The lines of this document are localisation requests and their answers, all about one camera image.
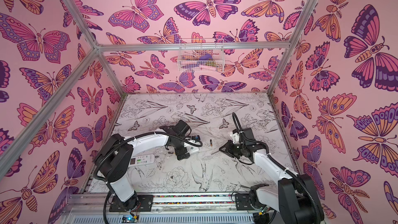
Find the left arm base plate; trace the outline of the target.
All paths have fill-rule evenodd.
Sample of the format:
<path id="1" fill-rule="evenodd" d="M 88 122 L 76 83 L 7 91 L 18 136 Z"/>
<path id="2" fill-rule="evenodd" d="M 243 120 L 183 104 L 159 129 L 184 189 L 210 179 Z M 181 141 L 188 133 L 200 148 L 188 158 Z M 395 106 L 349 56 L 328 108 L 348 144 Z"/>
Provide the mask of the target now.
<path id="1" fill-rule="evenodd" d="M 134 195 L 126 202 L 122 202 L 117 196 L 114 196 L 109 211 L 113 212 L 150 212 L 153 206 L 154 195 Z"/>

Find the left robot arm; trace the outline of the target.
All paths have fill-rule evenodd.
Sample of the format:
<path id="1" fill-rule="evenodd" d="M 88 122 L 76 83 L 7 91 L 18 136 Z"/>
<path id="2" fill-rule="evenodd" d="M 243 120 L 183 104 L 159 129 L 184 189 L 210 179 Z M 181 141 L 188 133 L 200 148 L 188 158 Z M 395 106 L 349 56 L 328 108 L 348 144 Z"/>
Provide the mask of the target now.
<path id="1" fill-rule="evenodd" d="M 136 155 L 157 147 L 172 147 L 178 161 L 188 159 L 203 146 L 199 136 L 183 120 L 175 126 L 162 126 L 159 130 L 132 137 L 112 135 L 95 157 L 93 177 L 104 182 L 109 193 L 115 195 L 126 211 L 138 206 L 138 196 L 128 178 L 128 168 Z"/>

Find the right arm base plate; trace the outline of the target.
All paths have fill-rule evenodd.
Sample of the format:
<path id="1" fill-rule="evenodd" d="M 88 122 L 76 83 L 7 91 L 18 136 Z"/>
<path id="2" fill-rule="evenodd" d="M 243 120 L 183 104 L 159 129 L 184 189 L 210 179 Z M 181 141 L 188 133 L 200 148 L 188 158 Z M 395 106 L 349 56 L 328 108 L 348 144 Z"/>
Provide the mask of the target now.
<path id="1" fill-rule="evenodd" d="M 235 193 L 233 195 L 233 200 L 235 202 L 236 209 L 238 211 L 254 211 L 256 208 L 251 202 L 251 197 L 249 193 Z"/>

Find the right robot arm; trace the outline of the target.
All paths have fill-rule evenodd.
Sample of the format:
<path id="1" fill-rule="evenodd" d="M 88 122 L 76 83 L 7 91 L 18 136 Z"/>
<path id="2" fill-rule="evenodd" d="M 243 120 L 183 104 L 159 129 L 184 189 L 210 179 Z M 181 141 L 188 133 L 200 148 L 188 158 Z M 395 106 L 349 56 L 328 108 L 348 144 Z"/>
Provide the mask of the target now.
<path id="1" fill-rule="evenodd" d="M 277 211 L 286 224 L 320 224 L 324 213 L 311 177 L 283 166 L 274 158 L 267 144 L 257 141 L 250 128 L 230 133 L 230 139 L 219 148 L 223 154 L 245 157 L 261 168 L 277 185 L 277 192 L 266 186 L 250 190 L 254 207 L 268 206 Z"/>

